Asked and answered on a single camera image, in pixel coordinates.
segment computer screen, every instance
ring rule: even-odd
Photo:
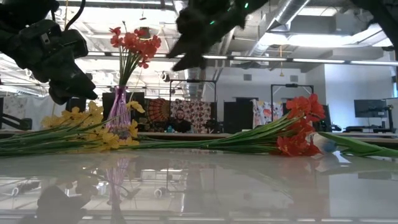
[[[386,118],[386,100],[354,100],[356,118]]]

